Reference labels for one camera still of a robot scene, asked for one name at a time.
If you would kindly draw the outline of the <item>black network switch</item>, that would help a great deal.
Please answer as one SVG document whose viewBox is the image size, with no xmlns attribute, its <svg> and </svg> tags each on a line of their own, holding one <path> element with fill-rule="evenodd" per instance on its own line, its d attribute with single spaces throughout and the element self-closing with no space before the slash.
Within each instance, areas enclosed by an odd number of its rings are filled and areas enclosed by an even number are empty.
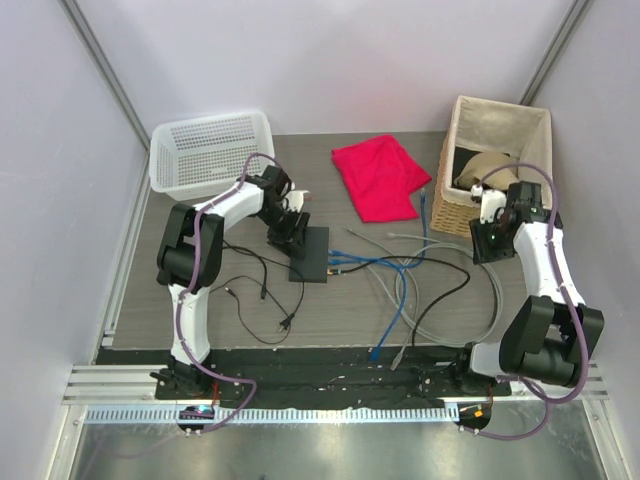
<svg viewBox="0 0 640 480">
<path fill-rule="evenodd" d="M 329 228 L 309 226 L 303 234 L 304 257 L 290 259 L 288 280 L 325 284 L 328 280 Z"/>
</svg>

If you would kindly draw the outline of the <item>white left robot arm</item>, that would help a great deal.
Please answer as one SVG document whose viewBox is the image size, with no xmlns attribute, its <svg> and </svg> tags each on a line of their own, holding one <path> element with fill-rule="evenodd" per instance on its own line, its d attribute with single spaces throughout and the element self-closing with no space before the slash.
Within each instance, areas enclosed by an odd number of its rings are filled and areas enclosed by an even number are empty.
<svg viewBox="0 0 640 480">
<path fill-rule="evenodd" d="M 157 254 L 157 281 L 168 287 L 173 313 L 168 364 L 153 375 L 160 387 L 193 399 L 211 391 L 215 376 L 210 371 L 208 301 L 221 270 L 225 233 L 257 217 L 267 226 L 269 245 L 291 259 L 302 259 L 307 196 L 282 169 L 268 166 L 260 175 L 242 174 L 206 202 L 174 205 Z"/>
</svg>

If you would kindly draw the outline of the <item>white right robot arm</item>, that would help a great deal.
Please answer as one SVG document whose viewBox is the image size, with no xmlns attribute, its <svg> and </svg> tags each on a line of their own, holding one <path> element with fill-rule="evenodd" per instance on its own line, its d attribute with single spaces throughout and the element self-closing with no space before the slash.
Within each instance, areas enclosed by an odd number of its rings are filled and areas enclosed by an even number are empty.
<svg viewBox="0 0 640 480">
<path fill-rule="evenodd" d="M 472 198 L 480 205 L 469 223 L 474 263 L 517 257 L 526 299 L 499 342 L 474 345 L 470 359 L 452 369 L 453 386 L 472 395 L 488 377 L 513 375 L 576 387 L 604 317 L 586 305 L 571 278 L 560 215 L 544 207 L 537 183 L 516 182 L 507 191 L 475 186 Z"/>
</svg>

